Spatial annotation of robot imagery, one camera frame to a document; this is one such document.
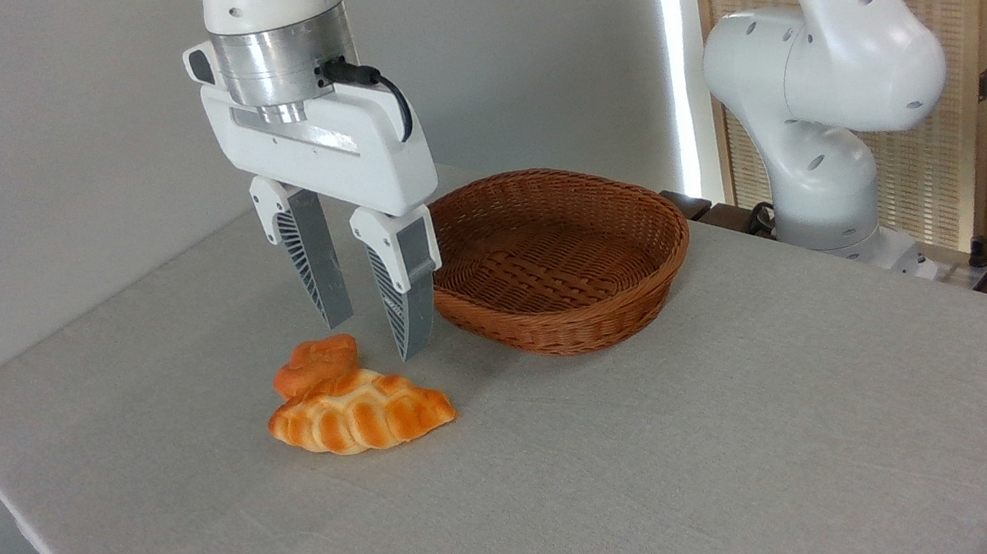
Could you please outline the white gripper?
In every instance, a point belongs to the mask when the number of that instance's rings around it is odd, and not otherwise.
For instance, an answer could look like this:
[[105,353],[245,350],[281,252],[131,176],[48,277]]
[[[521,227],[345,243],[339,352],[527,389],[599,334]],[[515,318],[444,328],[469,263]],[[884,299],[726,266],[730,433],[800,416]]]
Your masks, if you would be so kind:
[[210,42],[182,57],[225,157],[257,176],[248,195],[265,238],[286,249],[327,329],[349,320],[354,306],[316,193],[360,205],[351,232],[367,249],[396,349],[406,361],[427,348],[433,274],[443,258],[430,210],[419,204],[439,178],[422,128],[404,134],[396,96],[377,86],[335,84],[304,102],[302,121],[268,123],[232,101]]

